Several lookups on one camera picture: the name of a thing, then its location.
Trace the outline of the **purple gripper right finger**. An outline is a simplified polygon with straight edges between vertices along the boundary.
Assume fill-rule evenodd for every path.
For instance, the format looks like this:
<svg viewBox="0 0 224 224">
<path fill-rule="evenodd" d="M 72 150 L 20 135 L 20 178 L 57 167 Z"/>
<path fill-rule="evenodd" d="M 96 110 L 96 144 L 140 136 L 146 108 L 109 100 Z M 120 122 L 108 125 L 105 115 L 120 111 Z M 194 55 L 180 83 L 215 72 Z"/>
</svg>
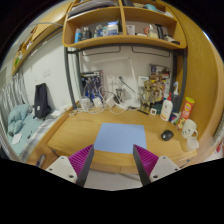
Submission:
<svg viewBox="0 0 224 224">
<path fill-rule="evenodd" d="M 180 170 L 167 156 L 158 157 L 138 145 L 133 145 L 133 157 L 143 186 Z"/>
</svg>

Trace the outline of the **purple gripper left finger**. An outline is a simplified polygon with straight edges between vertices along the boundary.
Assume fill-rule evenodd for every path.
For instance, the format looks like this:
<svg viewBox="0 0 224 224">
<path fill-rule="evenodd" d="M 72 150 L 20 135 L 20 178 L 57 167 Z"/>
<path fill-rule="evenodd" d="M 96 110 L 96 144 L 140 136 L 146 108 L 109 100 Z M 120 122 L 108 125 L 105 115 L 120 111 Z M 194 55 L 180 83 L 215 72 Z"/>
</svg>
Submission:
<svg viewBox="0 0 224 224">
<path fill-rule="evenodd" d="M 47 171 L 78 186 L 84 186 L 93 156 L 94 145 L 89 145 L 70 156 L 60 156 Z"/>
</svg>

